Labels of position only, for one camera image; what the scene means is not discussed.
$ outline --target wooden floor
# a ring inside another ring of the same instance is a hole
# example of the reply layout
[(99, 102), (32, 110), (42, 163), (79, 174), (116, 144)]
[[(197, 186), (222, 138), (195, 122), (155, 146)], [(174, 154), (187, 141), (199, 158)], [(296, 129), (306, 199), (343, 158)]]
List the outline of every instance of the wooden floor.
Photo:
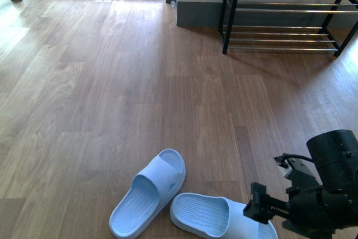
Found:
[[(273, 156), (358, 136), (358, 38), (338, 59), (222, 55), (164, 0), (0, 0), (0, 38), (0, 238), (113, 238), (112, 210), (165, 148), (185, 159), (181, 192), (246, 203), (257, 181), (287, 200)], [(166, 207), (139, 238), (198, 237)]]

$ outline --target slipper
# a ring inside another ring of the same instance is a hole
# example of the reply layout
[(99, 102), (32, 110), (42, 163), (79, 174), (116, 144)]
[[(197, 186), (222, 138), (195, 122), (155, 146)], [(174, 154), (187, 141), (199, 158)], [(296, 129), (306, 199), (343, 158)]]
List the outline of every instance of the slipper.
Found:
[(207, 239), (277, 239), (271, 222), (243, 215), (245, 206), (225, 197), (182, 193), (174, 198), (170, 216), (179, 228)]
[(185, 179), (185, 164), (174, 149), (165, 149), (141, 170), (122, 201), (112, 212), (109, 225), (116, 238), (138, 237), (178, 193)]

